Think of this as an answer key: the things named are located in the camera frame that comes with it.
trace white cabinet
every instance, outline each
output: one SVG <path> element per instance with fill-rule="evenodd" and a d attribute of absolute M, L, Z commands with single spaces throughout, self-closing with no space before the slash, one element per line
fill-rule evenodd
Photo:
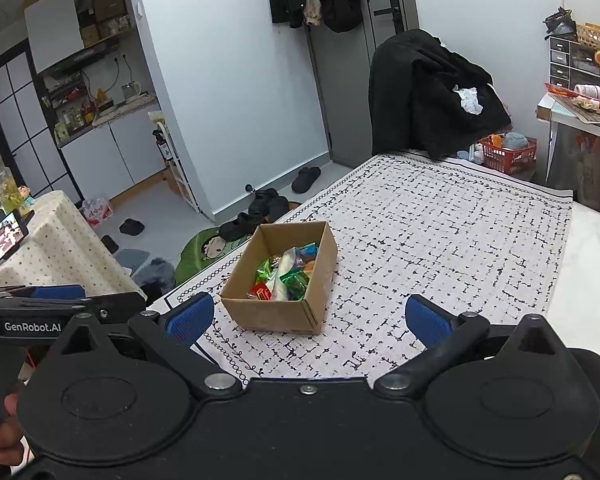
<path fill-rule="evenodd" d="M 72 140 L 62 154 L 85 199 L 113 198 L 134 184 L 108 124 Z"/>
<path fill-rule="evenodd" d="M 156 126 L 149 119 L 149 112 L 158 110 L 160 105 L 155 103 L 109 123 L 135 184 L 165 168 L 160 149 L 152 135 Z"/>
<path fill-rule="evenodd" d="M 24 17 L 37 72 L 84 49 L 74 0 L 40 0 Z"/>

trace range hood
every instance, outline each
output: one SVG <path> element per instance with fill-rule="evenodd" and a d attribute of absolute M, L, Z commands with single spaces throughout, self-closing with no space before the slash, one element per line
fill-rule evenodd
<path fill-rule="evenodd" d="M 47 68 L 43 73 L 53 78 L 69 75 L 104 59 L 111 52 L 115 52 L 120 46 L 120 39 L 107 38 L 89 48 L 85 48 L 72 56 L 69 56 L 55 65 Z"/>

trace black slipper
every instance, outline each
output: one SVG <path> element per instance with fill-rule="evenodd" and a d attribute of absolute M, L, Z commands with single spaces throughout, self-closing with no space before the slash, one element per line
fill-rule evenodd
<path fill-rule="evenodd" d="M 120 246 L 113 241 L 109 235 L 104 235 L 100 240 L 111 254 L 115 253 Z"/>
<path fill-rule="evenodd" d="M 289 200 L 277 196 L 269 203 L 269 222 L 273 224 L 289 212 Z"/>
<path fill-rule="evenodd" d="M 309 189 L 311 189 L 311 186 L 318 179 L 321 173 L 322 172 L 320 171 L 320 168 L 317 166 L 314 168 L 302 168 L 302 170 L 298 172 L 298 176 L 291 185 L 291 189 L 298 194 L 306 193 L 309 191 Z"/>
<path fill-rule="evenodd" d="M 273 189 L 259 189 L 256 196 L 249 206 L 250 215 L 266 216 L 269 214 L 269 202 L 278 196 L 278 192 Z"/>
<path fill-rule="evenodd" d="M 240 213 L 232 222 L 220 226 L 218 234 L 225 242 L 235 242 L 247 235 L 253 235 L 260 224 L 264 223 L 261 215 L 247 215 Z"/>
<path fill-rule="evenodd" d="M 132 218 L 127 218 L 120 226 L 120 232 L 124 235 L 138 236 L 142 231 L 144 224 Z"/>

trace smartphone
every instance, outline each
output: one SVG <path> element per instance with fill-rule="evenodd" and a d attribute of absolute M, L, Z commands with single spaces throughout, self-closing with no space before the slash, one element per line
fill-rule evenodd
<path fill-rule="evenodd" d="M 29 234 L 26 224 L 17 210 L 0 221 L 0 262 L 11 256 Z"/>

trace red basket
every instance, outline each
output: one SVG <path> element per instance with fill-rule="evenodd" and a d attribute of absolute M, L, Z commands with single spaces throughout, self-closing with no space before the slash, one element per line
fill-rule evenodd
<path fill-rule="evenodd" d="M 526 170 L 536 158 L 538 148 L 537 140 L 530 137 L 526 139 L 529 141 L 529 146 L 521 150 L 496 148 L 492 145 L 490 137 L 480 139 L 480 144 L 484 147 L 484 165 L 508 175 Z"/>

